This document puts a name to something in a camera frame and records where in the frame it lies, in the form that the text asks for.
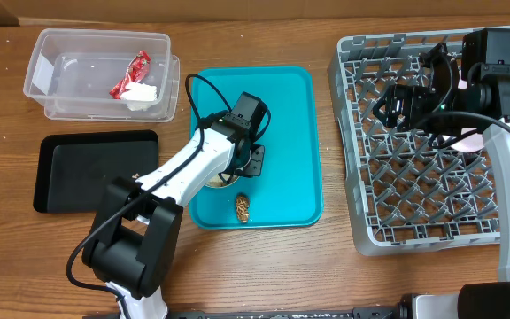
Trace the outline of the grey bowl with rice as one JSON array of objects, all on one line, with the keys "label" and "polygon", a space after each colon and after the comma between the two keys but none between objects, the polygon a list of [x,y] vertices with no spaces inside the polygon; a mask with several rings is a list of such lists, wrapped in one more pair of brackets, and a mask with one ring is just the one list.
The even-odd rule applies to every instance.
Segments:
[{"label": "grey bowl with rice", "polygon": [[226,188],[233,184],[238,179],[236,175],[228,175],[228,174],[218,174],[215,177],[211,178],[206,184],[206,187],[209,188]]}]

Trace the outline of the brown food scrap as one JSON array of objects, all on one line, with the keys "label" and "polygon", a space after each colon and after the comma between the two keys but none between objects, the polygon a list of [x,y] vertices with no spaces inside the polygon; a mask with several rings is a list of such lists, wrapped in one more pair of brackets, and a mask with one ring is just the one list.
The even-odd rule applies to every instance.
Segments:
[{"label": "brown food scrap", "polygon": [[249,221],[250,200],[244,194],[238,194],[235,200],[236,218],[241,223]]}]

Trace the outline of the pink round plate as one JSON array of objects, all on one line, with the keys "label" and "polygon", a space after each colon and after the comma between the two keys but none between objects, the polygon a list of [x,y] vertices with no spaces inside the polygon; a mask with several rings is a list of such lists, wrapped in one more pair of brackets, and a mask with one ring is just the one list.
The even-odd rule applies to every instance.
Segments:
[{"label": "pink round plate", "polygon": [[[474,130],[474,128],[463,128],[461,134],[467,133]],[[440,140],[444,143],[455,138],[454,136],[442,135]],[[453,150],[458,152],[479,152],[484,148],[484,141],[482,134],[474,133],[472,136],[468,136],[462,141],[457,142],[450,146]]]}]

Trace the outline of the white napkin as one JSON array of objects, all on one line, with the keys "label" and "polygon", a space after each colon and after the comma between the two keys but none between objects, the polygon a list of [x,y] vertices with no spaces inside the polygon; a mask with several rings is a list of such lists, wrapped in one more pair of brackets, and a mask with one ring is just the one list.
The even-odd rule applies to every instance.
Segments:
[{"label": "white napkin", "polygon": [[146,111],[157,98],[156,86],[140,82],[129,82],[120,95],[120,99],[127,102],[127,108],[131,111]]}]

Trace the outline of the red snack wrapper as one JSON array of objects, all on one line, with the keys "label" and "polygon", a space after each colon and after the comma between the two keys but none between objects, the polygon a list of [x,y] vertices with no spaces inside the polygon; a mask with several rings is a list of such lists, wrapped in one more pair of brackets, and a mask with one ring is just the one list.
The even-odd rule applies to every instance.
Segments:
[{"label": "red snack wrapper", "polygon": [[130,62],[124,77],[110,90],[109,94],[114,99],[121,99],[121,95],[129,91],[129,85],[140,83],[149,73],[151,67],[151,58],[145,50],[139,51],[135,58]]}]

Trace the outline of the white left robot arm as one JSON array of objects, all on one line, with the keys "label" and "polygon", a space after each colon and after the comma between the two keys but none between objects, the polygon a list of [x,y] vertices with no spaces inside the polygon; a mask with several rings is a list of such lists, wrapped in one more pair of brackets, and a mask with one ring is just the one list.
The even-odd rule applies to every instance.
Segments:
[{"label": "white left robot arm", "polygon": [[190,141],[162,167],[131,182],[109,184],[78,253],[101,290],[113,294],[121,318],[164,318],[161,285],[172,265],[184,207],[217,175],[258,176],[258,144],[270,111],[244,92],[231,110],[197,124]]}]

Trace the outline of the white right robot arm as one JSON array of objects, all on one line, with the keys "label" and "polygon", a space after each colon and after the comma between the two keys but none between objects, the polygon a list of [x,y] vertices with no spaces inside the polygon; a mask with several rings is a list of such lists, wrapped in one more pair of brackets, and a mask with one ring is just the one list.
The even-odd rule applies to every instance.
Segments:
[{"label": "white right robot arm", "polygon": [[461,61],[445,43],[420,55],[428,87],[392,85],[373,108],[386,127],[422,129],[453,143],[479,133],[491,160],[498,200],[500,257],[493,283],[466,284],[456,294],[414,295],[400,318],[510,318],[510,28],[464,36]]}]

